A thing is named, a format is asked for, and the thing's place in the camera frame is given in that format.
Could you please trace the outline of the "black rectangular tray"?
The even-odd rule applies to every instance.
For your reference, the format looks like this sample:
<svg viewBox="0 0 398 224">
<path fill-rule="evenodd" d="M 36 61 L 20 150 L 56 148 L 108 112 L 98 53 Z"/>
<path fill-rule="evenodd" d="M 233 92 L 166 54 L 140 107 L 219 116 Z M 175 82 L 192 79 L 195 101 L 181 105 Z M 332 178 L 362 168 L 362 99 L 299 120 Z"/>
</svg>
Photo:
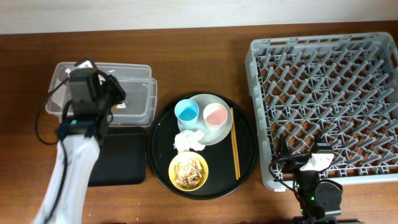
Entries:
<svg viewBox="0 0 398 224">
<path fill-rule="evenodd" d="M 90 187 L 136 185 L 146 177 L 147 136 L 143 127 L 112 127 L 90 175 Z"/>
</svg>

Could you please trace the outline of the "white tissue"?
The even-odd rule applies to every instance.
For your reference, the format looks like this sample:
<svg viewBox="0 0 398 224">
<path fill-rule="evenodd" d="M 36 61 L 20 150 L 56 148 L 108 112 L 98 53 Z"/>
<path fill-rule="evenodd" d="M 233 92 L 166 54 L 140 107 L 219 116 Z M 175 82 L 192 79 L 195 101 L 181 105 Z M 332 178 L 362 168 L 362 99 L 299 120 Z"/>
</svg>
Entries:
<svg viewBox="0 0 398 224">
<path fill-rule="evenodd" d="M 204 136 L 202 131 L 184 130 L 178 133 L 174 139 L 174 148 L 178 153 L 188 152 L 193 149 L 194 151 L 202 151 L 205 148 L 204 144 L 199 143 Z"/>
</svg>

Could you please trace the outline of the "food scraps and shells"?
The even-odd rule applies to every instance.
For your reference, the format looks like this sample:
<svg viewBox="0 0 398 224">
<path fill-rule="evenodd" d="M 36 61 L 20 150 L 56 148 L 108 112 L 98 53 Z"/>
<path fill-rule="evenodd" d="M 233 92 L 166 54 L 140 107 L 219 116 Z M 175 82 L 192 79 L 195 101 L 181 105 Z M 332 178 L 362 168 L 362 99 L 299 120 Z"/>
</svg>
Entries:
<svg viewBox="0 0 398 224">
<path fill-rule="evenodd" d="M 185 189 L 197 187 L 205 173 L 200 161 L 197 158 L 187 159 L 178 162 L 174 167 L 175 182 Z"/>
</svg>

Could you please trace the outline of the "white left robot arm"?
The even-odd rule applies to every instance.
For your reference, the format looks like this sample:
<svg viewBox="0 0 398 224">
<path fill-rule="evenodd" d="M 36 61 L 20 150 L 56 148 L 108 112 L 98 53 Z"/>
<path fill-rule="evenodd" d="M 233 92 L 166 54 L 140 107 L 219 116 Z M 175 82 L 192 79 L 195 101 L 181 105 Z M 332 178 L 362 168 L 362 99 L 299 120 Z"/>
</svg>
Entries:
<svg viewBox="0 0 398 224">
<path fill-rule="evenodd" d="M 34 223 L 81 223 L 91 171 L 113 121 L 111 108 L 126 97 L 116 77 L 88 58 L 61 84 L 69 86 L 72 98 L 56 130 L 57 160 Z"/>
</svg>

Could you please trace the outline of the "grey dishwasher rack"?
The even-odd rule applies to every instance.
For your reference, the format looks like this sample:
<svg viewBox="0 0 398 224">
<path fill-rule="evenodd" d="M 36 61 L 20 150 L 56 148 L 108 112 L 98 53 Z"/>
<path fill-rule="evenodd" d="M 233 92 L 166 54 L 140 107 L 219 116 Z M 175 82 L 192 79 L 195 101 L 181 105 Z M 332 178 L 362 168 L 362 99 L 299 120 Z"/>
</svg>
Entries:
<svg viewBox="0 0 398 224">
<path fill-rule="evenodd" d="M 321 178 L 343 185 L 397 180 L 397 46 L 387 32 L 256 39 L 244 61 L 254 105 L 262 183 L 291 179 L 273 165 L 319 135 L 334 150 Z"/>
</svg>

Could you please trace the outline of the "yellow bowl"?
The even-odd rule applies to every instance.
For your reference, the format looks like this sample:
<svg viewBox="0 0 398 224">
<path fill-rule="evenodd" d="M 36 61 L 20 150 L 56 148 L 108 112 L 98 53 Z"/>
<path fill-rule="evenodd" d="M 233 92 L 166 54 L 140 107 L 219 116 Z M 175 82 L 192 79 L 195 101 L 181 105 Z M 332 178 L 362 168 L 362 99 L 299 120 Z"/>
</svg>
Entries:
<svg viewBox="0 0 398 224">
<path fill-rule="evenodd" d="M 185 161 L 187 159 L 194 159 L 194 158 L 197 158 L 200 161 L 202 167 L 205 170 L 205 173 L 202 177 L 200 184 L 197 187 L 195 187 L 193 189 L 185 189 L 176 184 L 175 176 L 174 176 L 174 174 L 175 174 L 174 167 L 178 162 Z M 206 180 L 208 178 L 208 174 L 209 174 L 209 169 L 208 169 L 208 164 L 206 163 L 206 160 L 201 155 L 199 155 L 198 153 L 195 153 L 195 152 L 180 153 L 177 156 L 175 156 L 169 164 L 169 179 L 170 179 L 170 181 L 176 188 L 178 188 L 179 190 L 182 190 L 184 192 L 191 192 L 194 190 L 198 190 L 206 182 Z"/>
</svg>

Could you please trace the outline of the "grey round plate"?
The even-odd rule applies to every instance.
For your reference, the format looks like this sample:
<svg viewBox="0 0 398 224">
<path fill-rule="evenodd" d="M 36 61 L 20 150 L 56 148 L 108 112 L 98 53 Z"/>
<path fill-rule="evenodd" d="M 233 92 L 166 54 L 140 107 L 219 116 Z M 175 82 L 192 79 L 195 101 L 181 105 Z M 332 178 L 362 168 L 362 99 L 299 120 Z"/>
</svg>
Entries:
<svg viewBox="0 0 398 224">
<path fill-rule="evenodd" d="M 186 127 L 183 126 L 179 121 L 177 121 L 179 130 L 202 131 L 204 133 L 204 136 L 201 140 L 199 140 L 199 143 L 206 146 L 214 145 L 222 141 L 229 134 L 233 125 L 230 106 L 228 106 L 225 100 L 222 100 L 220 97 L 211 94 L 198 94 L 190 97 L 189 99 L 195 101 L 199 107 L 197 123 L 192 127 Z M 203 110 L 210 103 L 222 104 L 228 112 L 228 118 L 225 124 L 222 125 L 219 130 L 212 131 L 205 126 L 205 121 L 203 119 Z"/>
</svg>

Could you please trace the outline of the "clear plastic bin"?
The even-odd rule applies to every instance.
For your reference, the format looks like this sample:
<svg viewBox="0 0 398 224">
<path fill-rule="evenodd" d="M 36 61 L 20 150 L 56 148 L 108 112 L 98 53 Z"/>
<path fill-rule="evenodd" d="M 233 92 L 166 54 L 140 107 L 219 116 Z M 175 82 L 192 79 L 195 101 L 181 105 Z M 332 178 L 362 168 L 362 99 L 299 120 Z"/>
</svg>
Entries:
<svg viewBox="0 0 398 224">
<path fill-rule="evenodd" d="M 68 78 L 74 70 L 76 62 L 60 62 L 53 73 L 49 92 Z M 113 75 L 126 92 L 123 103 L 126 109 L 112 109 L 113 121 L 110 126 L 142 126 L 151 125 L 157 104 L 157 81 L 152 77 L 152 69 L 148 65 L 128 63 L 96 62 L 99 70 Z M 48 100 L 45 110 L 61 120 L 64 104 L 70 100 L 71 94 L 67 84 L 61 86 Z"/>
</svg>

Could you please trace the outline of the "pink cup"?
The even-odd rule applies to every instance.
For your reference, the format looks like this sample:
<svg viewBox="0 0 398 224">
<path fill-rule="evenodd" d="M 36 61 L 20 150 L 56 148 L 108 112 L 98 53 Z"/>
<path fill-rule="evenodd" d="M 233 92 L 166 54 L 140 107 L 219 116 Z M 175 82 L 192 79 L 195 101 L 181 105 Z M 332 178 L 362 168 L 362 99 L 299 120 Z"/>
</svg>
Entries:
<svg viewBox="0 0 398 224">
<path fill-rule="evenodd" d="M 212 131 L 219 130 L 228 118 L 226 108 L 219 103 L 210 103 L 203 110 L 205 126 Z"/>
</svg>

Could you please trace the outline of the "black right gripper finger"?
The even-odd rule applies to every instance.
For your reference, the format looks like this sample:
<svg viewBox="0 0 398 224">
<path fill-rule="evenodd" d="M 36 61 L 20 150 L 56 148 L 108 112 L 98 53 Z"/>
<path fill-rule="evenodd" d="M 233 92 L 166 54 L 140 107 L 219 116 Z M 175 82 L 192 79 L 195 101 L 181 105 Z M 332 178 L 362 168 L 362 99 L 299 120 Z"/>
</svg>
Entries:
<svg viewBox="0 0 398 224">
<path fill-rule="evenodd" d="M 283 134 L 279 135 L 277 157 L 287 157 L 289 155 L 289 149 L 287 146 L 287 141 Z"/>
<path fill-rule="evenodd" d="M 333 148 L 325 142 L 319 135 L 314 137 L 313 153 L 332 153 Z"/>
</svg>

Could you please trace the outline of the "round black tray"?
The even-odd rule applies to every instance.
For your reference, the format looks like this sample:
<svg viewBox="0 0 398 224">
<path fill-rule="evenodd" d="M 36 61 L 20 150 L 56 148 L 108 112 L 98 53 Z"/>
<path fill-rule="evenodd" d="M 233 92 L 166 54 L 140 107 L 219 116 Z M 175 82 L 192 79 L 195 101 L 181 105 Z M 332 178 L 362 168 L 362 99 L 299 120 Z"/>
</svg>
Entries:
<svg viewBox="0 0 398 224">
<path fill-rule="evenodd" d="M 233 192 L 249 178 L 256 164 L 259 146 L 256 129 L 245 111 L 234 101 L 220 96 L 233 108 L 241 178 L 236 179 L 231 135 L 228 134 L 221 142 L 199 152 L 209 168 L 208 178 L 199 189 L 186 192 L 174 186 L 169 177 L 169 165 L 177 155 L 173 147 L 174 137 L 179 131 L 174 107 L 178 101 L 193 95 L 171 101 L 155 117 L 147 138 L 147 159 L 158 180 L 173 193 L 194 200 L 210 200 Z"/>
</svg>

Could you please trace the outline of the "blue cup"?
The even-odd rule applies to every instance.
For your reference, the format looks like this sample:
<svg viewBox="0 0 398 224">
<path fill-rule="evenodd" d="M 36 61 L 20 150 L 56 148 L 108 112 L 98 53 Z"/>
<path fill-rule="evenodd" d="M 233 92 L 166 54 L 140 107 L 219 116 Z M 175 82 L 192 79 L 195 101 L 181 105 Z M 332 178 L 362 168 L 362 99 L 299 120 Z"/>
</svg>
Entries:
<svg viewBox="0 0 398 224">
<path fill-rule="evenodd" d="M 174 113 L 183 126 L 192 127 L 197 123 L 199 107 L 195 101 L 184 99 L 175 105 Z"/>
</svg>

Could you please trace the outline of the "gold foil wrapper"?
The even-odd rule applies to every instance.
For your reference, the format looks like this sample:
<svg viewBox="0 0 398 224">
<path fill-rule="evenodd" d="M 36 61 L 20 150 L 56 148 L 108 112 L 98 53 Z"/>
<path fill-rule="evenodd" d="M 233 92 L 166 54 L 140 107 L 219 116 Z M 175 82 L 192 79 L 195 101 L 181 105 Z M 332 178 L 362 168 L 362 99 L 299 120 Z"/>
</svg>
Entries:
<svg viewBox="0 0 398 224">
<path fill-rule="evenodd" d="M 126 104 L 120 103 L 120 104 L 114 105 L 114 106 L 112 106 L 112 109 L 126 109 Z"/>
</svg>

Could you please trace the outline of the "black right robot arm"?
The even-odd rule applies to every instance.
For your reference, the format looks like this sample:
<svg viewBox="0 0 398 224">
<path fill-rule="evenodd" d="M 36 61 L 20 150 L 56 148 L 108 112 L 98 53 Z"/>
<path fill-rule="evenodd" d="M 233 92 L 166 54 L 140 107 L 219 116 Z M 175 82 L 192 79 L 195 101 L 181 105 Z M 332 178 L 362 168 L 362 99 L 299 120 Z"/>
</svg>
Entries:
<svg viewBox="0 0 398 224">
<path fill-rule="evenodd" d="M 291 190 L 300 204 L 301 216 L 294 217 L 298 224 L 337 223 L 341 215 L 340 203 L 343 186 L 329 179 L 321 179 L 320 172 L 328 169 L 334 158 L 330 144 L 315 136 L 314 144 L 307 153 L 291 155 L 285 137 L 279 136 L 276 158 L 269 168 L 280 165 L 282 172 L 293 175 L 293 184 L 289 186 L 275 174 L 273 178 Z"/>
</svg>

